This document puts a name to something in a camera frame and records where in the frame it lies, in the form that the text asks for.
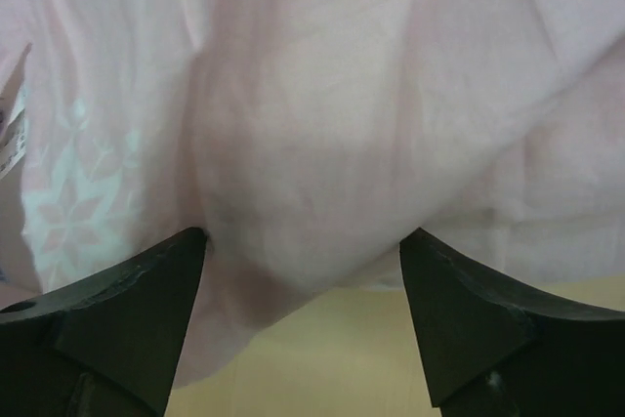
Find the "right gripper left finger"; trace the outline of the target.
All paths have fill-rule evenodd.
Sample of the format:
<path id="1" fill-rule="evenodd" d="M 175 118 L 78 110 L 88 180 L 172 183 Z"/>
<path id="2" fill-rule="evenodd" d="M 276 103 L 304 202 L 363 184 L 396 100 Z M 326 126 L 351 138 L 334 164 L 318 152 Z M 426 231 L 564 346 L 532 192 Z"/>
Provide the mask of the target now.
<path id="1" fill-rule="evenodd" d="M 164 415 L 204 255 L 204 231 L 185 229 L 2 309 L 2 415 Z"/>

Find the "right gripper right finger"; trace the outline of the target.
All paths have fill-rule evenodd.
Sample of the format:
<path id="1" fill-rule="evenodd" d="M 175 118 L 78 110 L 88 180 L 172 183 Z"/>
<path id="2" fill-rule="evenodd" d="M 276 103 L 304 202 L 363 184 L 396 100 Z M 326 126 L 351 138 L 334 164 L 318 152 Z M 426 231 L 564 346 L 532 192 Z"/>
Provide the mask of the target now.
<path id="1" fill-rule="evenodd" d="M 622 312 L 529 286 L 422 229 L 403 239 L 399 257 L 442 415 L 623 415 Z"/>

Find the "purple pink princess pillowcase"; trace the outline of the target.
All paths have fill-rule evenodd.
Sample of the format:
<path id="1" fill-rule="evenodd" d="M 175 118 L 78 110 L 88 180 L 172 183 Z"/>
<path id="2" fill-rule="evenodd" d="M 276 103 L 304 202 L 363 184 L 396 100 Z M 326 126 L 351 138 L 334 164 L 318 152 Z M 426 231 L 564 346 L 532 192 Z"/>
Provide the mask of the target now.
<path id="1" fill-rule="evenodd" d="M 624 270 L 624 0 L 1 0 L 1 272 L 211 239 L 177 381 L 417 228 L 528 282 Z"/>

